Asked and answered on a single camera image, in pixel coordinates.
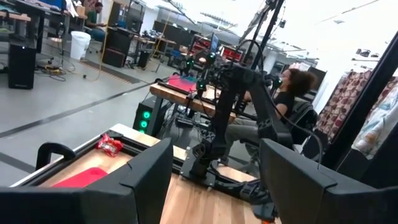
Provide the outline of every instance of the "gray floor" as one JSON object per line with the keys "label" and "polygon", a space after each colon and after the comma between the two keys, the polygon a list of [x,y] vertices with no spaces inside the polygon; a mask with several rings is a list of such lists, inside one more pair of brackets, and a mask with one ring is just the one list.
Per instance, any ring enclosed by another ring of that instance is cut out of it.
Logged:
{"label": "gray floor", "polygon": [[[58,55],[48,44],[43,46],[43,51]],[[86,59],[94,62],[99,62],[99,57],[94,52],[86,55]],[[0,62],[5,61],[6,58],[0,56]],[[168,77],[174,71],[161,65],[157,73],[152,72],[156,67],[155,60],[146,71],[110,67],[142,80],[133,85],[105,73],[98,77],[97,70],[67,57],[64,68],[74,72],[67,72],[65,82],[36,75],[33,90],[12,90],[7,87],[6,76],[0,75],[0,185],[9,186],[28,175],[30,170],[16,168],[21,168],[18,163],[35,166],[37,150],[45,142],[58,142],[74,148],[116,123],[132,126],[138,103],[149,91],[148,83]],[[125,91],[130,92],[104,100]],[[28,124],[43,119],[44,124],[29,128]],[[231,154],[248,159],[246,151],[238,144]]]}

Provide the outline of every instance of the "hanging clothes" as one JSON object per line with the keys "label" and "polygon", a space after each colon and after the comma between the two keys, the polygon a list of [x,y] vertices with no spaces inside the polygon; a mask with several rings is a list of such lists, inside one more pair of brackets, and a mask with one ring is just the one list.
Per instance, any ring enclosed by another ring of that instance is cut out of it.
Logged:
{"label": "hanging clothes", "polygon": [[[351,72],[346,77],[341,78],[337,84],[328,103],[319,114],[316,125],[316,128],[321,133],[327,135],[329,141],[335,137],[348,112],[370,79],[371,74],[371,71],[364,73]],[[397,82],[398,79],[396,77],[391,78],[369,114],[383,101]]]}
{"label": "hanging clothes", "polygon": [[366,158],[372,159],[397,121],[398,85],[395,85],[370,113],[351,147],[362,152]]}

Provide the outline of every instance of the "green light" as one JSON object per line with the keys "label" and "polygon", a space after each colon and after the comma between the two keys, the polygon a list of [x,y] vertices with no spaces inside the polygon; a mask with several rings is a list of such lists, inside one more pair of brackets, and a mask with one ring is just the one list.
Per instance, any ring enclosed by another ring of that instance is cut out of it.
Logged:
{"label": "green light", "polygon": [[145,119],[149,119],[149,118],[150,118],[150,112],[145,111],[145,112],[142,114],[142,116],[143,116]]}
{"label": "green light", "polygon": [[146,127],[148,126],[148,122],[146,122],[146,121],[141,121],[140,126],[141,126],[142,128],[146,128]]}

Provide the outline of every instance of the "red object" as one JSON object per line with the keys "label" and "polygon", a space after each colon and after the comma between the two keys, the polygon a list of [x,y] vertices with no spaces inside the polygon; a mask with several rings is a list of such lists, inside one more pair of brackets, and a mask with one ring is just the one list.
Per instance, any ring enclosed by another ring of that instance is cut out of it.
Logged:
{"label": "red object", "polygon": [[104,134],[97,144],[97,149],[102,149],[110,157],[115,157],[122,148],[123,144],[120,141],[114,140],[107,134]]}
{"label": "red object", "polygon": [[224,46],[224,52],[223,52],[223,57],[227,58],[228,60],[236,60],[239,61],[241,59],[242,56],[242,51],[238,51],[235,53],[235,49]]}
{"label": "red object", "polygon": [[70,177],[64,181],[61,181],[52,187],[82,188],[82,187],[86,187],[87,185],[90,185],[90,184],[96,182],[97,180],[100,180],[107,174],[108,173],[106,173],[102,169],[93,167],[93,168],[85,170],[77,175],[74,175],[73,177]]}
{"label": "red object", "polygon": [[179,75],[172,75],[169,78],[169,85],[177,87],[187,92],[193,92],[197,89],[196,83],[186,78],[181,78]]}

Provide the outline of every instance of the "man sitting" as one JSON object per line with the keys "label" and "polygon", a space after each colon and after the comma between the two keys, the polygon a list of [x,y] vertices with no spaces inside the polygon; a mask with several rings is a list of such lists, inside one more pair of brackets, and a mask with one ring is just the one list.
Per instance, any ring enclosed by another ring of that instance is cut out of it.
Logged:
{"label": "man sitting", "polygon": [[87,33],[92,36],[92,38],[98,42],[103,42],[105,39],[105,31],[100,29],[106,24],[97,23],[97,15],[102,11],[102,3],[95,3],[95,8],[87,13],[86,26],[91,28]]}

